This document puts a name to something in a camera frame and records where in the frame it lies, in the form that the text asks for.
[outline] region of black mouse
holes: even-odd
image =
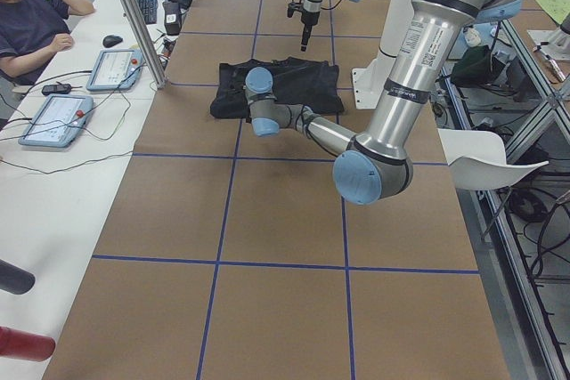
[[[112,46],[115,46],[116,44],[120,44],[122,41],[123,41],[123,38],[121,36],[108,35],[108,36],[103,38],[103,46],[105,46],[106,48],[111,48]]]

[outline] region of black keyboard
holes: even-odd
[[[155,24],[157,22],[157,0],[136,0],[141,8],[145,24]]]

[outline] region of red cylinder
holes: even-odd
[[[0,356],[16,360],[47,360],[55,350],[51,337],[0,327]]]

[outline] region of man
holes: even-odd
[[[74,41],[64,20],[94,12],[89,0],[0,0],[0,74],[32,85]]]

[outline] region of white desk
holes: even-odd
[[[136,44],[119,0],[95,0],[97,12],[83,18],[73,30],[73,49],[58,53],[40,80],[62,73],[92,69],[108,34],[124,38],[117,48]],[[159,5],[156,25],[148,26],[156,39],[162,28]],[[62,82],[85,85],[88,75],[62,77]],[[19,109],[33,116],[45,97],[40,85]],[[65,150],[31,150],[16,140],[0,141],[5,161],[52,171],[81,164],[90,159],[127,153],[132,150],[155,93],[147,68],[125,96],[131,103],[125,122],[108,141],[98,141],[89,133],[81,135]],[[95,104],[107,93],[92,93]],[[108,137],[117,126],[128,103],[114,94],[98,107],[87,125],[92,133]],[[15,113],[12,118],[20,117]],[[8,125],[0,139],[17,137],[25,125]],[[81,166],[68,172],[38,174],[0,163],[0,259],[36,276],[36,284],[24,295],[0,291],[0,325],[53,337],[60,336],[63,324],[81,283],[94,245],[99,238],[111,203],[130,156]],[[40,379],[48,361],[30,362],[0,358],[0,378]]]

